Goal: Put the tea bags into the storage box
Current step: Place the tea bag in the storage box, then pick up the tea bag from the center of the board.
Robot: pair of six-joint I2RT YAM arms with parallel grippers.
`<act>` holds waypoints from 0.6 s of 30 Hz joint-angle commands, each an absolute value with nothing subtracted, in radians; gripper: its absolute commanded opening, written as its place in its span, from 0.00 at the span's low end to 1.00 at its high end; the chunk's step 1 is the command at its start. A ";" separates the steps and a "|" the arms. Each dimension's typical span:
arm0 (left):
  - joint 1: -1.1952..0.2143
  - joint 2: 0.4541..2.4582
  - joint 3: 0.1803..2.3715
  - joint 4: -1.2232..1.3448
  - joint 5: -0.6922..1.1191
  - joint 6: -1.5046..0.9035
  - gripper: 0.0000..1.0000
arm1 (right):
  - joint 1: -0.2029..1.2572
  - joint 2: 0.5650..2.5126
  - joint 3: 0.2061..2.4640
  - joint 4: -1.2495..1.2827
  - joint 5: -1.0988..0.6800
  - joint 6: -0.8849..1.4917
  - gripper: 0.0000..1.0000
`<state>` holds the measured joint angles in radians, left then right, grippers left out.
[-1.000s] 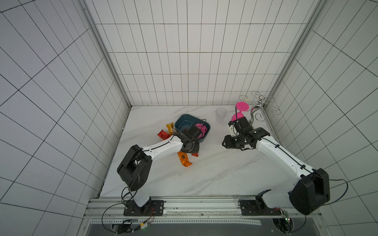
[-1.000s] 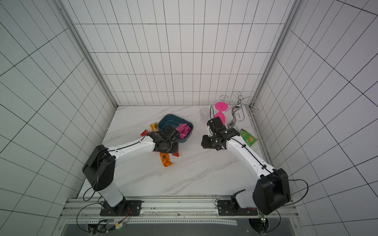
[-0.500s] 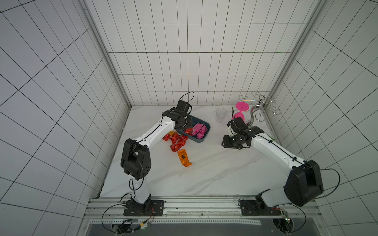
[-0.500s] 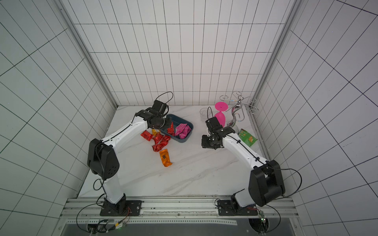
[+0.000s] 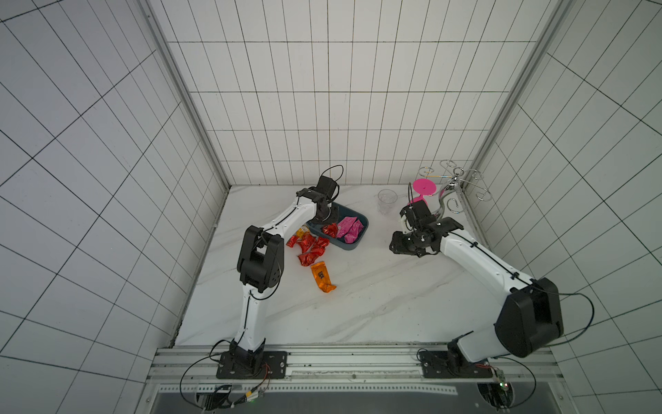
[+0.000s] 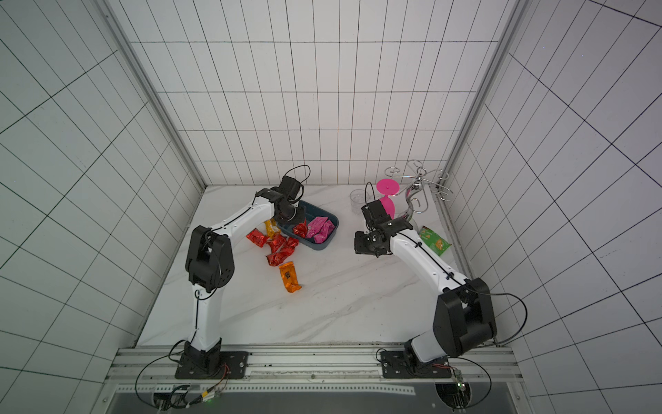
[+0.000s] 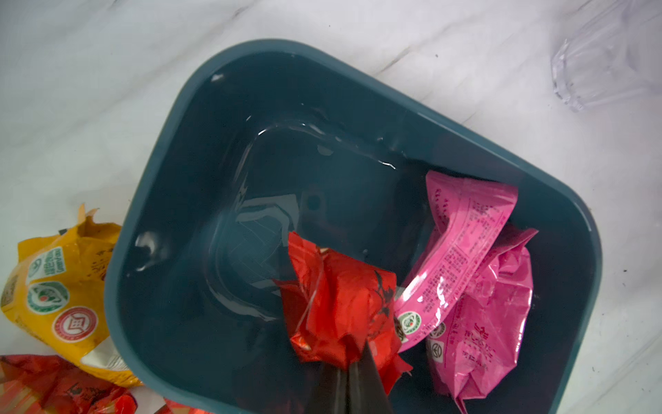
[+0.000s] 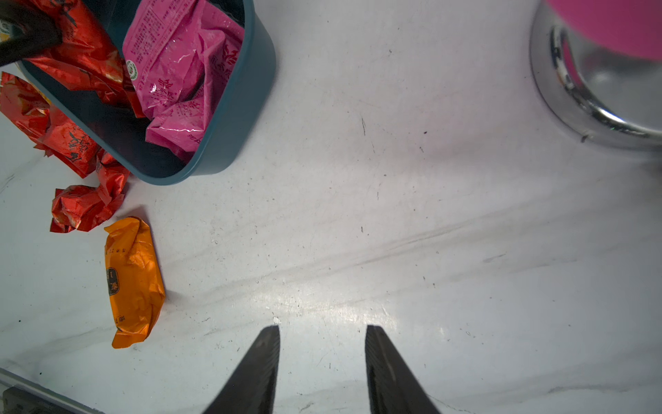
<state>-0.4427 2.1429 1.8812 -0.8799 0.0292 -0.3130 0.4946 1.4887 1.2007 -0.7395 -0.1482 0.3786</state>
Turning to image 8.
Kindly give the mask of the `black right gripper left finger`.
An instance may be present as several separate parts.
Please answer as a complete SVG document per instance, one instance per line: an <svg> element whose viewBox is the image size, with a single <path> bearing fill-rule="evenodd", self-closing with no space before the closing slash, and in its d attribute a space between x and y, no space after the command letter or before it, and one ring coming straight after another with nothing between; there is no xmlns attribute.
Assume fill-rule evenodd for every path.
<svg viewBox="0 0 662 414"><path fill-rule="evenodd" d="M203 413L273 413L279 354L279 326L267 326Z"/></svg>

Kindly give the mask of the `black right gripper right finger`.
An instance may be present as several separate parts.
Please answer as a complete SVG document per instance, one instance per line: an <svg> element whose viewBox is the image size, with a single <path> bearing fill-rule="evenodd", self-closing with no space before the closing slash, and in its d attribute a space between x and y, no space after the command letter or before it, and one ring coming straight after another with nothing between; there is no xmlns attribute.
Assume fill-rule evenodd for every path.
<svg viewBox="0 0 662 414"><path fill-rule="evenodd" d="M380 326L367 326L365 364L371 413L441 413Z"/></svg>

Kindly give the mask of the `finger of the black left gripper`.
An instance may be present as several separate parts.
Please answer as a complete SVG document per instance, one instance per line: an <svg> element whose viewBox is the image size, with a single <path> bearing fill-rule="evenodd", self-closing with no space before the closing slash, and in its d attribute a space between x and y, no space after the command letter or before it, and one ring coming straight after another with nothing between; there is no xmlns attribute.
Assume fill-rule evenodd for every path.
<svg viewBox="0 0 662 414"><path fill-rule="evenodd" d="M10 37L1 42L1 66L31 58L62 43L55 21L40 10L18 2L1 3L1 22L10 24Z"/></svg>

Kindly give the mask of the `red tea bag front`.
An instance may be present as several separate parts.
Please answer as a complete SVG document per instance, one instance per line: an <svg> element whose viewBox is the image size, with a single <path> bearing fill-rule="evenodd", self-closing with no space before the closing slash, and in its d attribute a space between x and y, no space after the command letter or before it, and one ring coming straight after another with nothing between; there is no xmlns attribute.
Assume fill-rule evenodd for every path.
<svg viewBox="0 0 662 414"><path fill-rule="evenodd" d="M107 105L130 108L145 117L125 60L92 11L81 1L34 0L20 3L50 17L62 43L28 61L70 91L94 91Z"/></svg>

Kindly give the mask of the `red tea bag pile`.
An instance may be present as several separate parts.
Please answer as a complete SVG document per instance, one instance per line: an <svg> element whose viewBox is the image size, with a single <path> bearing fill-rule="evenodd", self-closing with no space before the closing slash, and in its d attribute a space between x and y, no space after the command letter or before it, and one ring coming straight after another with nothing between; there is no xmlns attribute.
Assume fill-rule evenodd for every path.
<svg viewBox="0 0 662 414"><path fill-rule="evenodd" d="M111 219L124 202L130 172L100 150L96 158L99 185L57 189L52 203L52 233L88 232Z"/></svg>
<svg viewBox="0 0 662 414"><path fill-rule="evenodd" d="M1 112L35 148L56 156L82 179L96 170L100 146L34 86L8 72L1 77Z"/></svg>

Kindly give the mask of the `pink tea bag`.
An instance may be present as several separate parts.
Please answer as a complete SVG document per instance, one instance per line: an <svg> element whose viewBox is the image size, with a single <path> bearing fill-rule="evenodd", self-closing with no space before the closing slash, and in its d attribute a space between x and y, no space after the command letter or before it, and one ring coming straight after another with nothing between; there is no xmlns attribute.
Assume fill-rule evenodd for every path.
<svg viewBox="0 0 662 414"><path fill-rule="evenodd" d="M122 51L145 116L194 101L206 120L239 60L245 29L210 1L142 1Z"/></svg>
<svg viewBox="0 0 662 414"><path fill-rule="evenodd" d="M198 151L234 64L195 61L181 76L159 67L141 102L150 119L146 142L169 149L184 162Z"/></svg>

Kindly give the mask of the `orange tea bag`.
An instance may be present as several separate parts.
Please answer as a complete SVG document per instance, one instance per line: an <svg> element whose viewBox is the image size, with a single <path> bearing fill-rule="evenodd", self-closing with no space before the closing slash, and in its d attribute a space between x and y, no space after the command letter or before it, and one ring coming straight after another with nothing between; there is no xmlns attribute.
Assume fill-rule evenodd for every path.
<svg viewBox="0 0 662 414"><path fill-rule="evenodd" d="M150 226L126 217L105 231L106 279L117 328L112 347L128 348L149 337L167 295Z"/></svg>

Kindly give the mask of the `pink tea bag front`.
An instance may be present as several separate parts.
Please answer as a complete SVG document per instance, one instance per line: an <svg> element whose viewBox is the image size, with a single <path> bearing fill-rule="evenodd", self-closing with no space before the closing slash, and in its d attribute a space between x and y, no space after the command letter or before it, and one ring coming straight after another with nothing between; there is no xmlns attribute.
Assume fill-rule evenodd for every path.
<svg viewBox="0 0 662 414"><path fill-rule="evenodd" d="M159 67L141 102L150 119L146 142L169 149L184 162L198 151L234 64L195 61L181 76Z"/></svg>

